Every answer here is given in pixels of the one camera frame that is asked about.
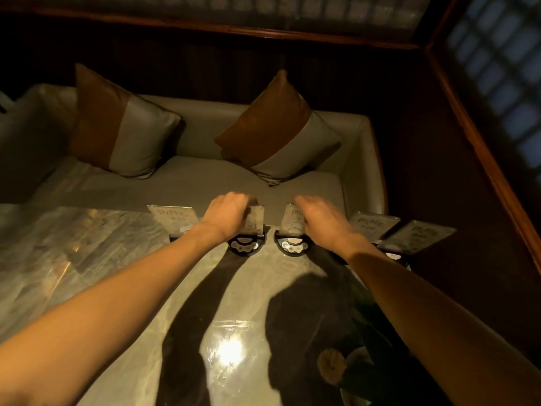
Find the table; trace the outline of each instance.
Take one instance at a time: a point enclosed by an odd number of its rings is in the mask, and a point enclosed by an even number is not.
[[[275,229],[250,258],[203,257],[79,405],[341,405],[316,359],[348,344],[356,280],[321,248],[284,256]],[[150,213],[0,205],[0,341],[167,242]]]

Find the wooden trim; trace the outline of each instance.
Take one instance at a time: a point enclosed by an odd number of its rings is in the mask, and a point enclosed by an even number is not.
[[[532,255],[533,262],[535,263],[539,274],[541,274],[541,238],[539,238],[539,234],[536,232],[526,211],[524,211],[520,201],[513,192],[507,179],[504,177],[502,170],[486,146],[479,130],[468,115],[462,102],[453,91],[449,78],[445,74],[442,66],[438,63],[436,56],[430,50],[425,50],[425,54],[436,78],[442,85],[445,95],[447,95],[447,99],[449,100],[458,123],[463,128],[466,138],[470,141],[497,196],[504,205],[505,211],[509,214],[515,229],[526,244],[526,247]]]
[[[449,17],[454,11],[454,8],[456,4],[458,3],[458,0],[451,0],[449,2],[449,5],[447,6],[447,9],[445,10],[445,13],[442,16],[442,19],[434,29],[434,32],[432,33],[429,42],[426,44],[427,48],[432,48],[434,45],[434,42],[436,41],[436,38],[438,37],[438,34],[441,32],[443,26],[447,24],[447,21],[449,20]]]
[[[212,24],[201,21],[179,20],[173,18],[129,17],[118,14],[92,13],[64,8],[49,8],[28,5],[25,5],[24,7],[16,5],[0,5],[0,12],[31,13],[46,17],[77,18],[101,21],[103,23],[142,25],[149,27],[173,27],[182,28],[185,30],[239,34],[243,36],[277,38],[283,40],[304,40],[332,44],[367,45],[369,47],[388,48],[393,50],[414,50],[419,48],[419,46],[416,44],[385,43],[382,41],[368,40],[362,37],[337,36],[301,31],[269,30],[266,28],[238,27],[234,25]]]

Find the beige upholstery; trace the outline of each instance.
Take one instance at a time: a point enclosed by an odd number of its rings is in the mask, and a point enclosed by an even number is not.
[[[256,196],[265,205],[267,225],[280,225],[286,204],[299,193],[320,195],[343,210],[337,175],[311,171],[272,188],[230,162],[185,156],[174,156],[146,180],[124,178],[69,157],[32,202],[121,211],[147,211],[147,204],[192,206],[202,217],[213,198],[228,191]]]
[[[53,87],[49,85],[41,86],[42,98],[48,108],[51,109],[51,114],[59,119],[70,119],[66,116],[75,111],[76,91],[70,87]],[[114,209],[142,210],[145,207],[145,202],[150,204],[179,204],[190,205],[207,202],[206,195],[223,193],[243,188],[243,191],[251,192],[254,195],[261,197],[261,202],[266,203],[266,208],[274,208],[271,203],[285,205],[291,200],[292,196],[299,193],[316,194],[328,197],[332,200],[339,199],[335,203],[341,204],[348,215],[355,211],[368,211],[373,213],[385,213],[385,191],[383,177],[379,167],[379,159],[377,156],[377,146],[373,138],[373,133],[369,119],[363,115],[343,114],[339,112],[316,111],[328,124],[342,137],[342,147],[336,151],[330,158],[318,166],[317,171],[305,175],[301,175],[284,184],[280,184],[277,188],[269,188],[266,184],[248,173],[242,168],[235,167],[225,161],[220,163],[212,163],[210,160],[221,160],[220,147],[214,143],[214,137],[219,135],[228,126],[233,124],[239,115],[248,108],[247,105],[228,104],[208,101],[182,100],[178,98],[144,96],[149,101],[152,101],[170,111],[176,112],[186,120],[186,129],[182,134],[177,148],[178,155],[182,157],[203,158],[204,161],[199,163],[196,160],[188,161],[184,159],[169,162],[162,168],[167,171],[160,173],[160,170],[147,181],[125,183],[126,191],[132,193],[132,200],[129,200],[127,195],[120,194],[112,196],[112,183],[120,183],[123,180],[120,177],[113,177],[107,173],[98,174],[91,179],[94,184],[103,180],[103,188],[111,188],[111,192],[100,190],[99,197],[111,197],[110,201],[92,197],[93,193],[88,192],[87,196],[94,202],[94,207],[109,208],[115,206],[115,201],[118,204]],[[173,176],[177,177],[179,182],[188,178],[181,177],[182,174],[188,173],[190,168],[198,165],[199,170],[192,174],[198,174],[200,181],[193,188],[194,193],[188,196],[186,191],[174,188],[172,183]],[[169,169],[177,168],[177,172],[169,171]],[[221,173],[221,168],[227,171],[227,174]],[[213,179],[210,175],[218,174],[221,179]],[[71,194],[63,198],[61,204],[68,202],[71,199],[73,204],[78,201],[83,202],[82,196]],[[126,199],[125,202],[120,202],[120,199]]]

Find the sofa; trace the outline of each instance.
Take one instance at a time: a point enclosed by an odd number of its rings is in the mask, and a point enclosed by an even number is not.
[[[280,225],[297,194],[329,199],[346,215],[386,212],[385,184],[369,119],[316,111],[342,137],[342,146],[314,170],[276,187],[224,161],[214,137],[247,105],[142,96],[180,114],[186,127],[176,155],[146,179],[125,178],[78,161],[66,152],[76,116],[72,87],[34,85],[0,115],[0,202],[44,208],[74,206],[147,211],[147,205],[191,206],[202,216],[210,201],[228,191],[250,193],[265,206],[265,224]]]

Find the throw pillow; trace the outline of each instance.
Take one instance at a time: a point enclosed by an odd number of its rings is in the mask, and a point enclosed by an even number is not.
[[[76,64],[77,122],[72,155],[130,178],[154,172],[167,137],[182,117]]]
[[[214,138],[225,160],[237,161],[273,184],[296,174],[341,140],[287,81],[285,70]]]

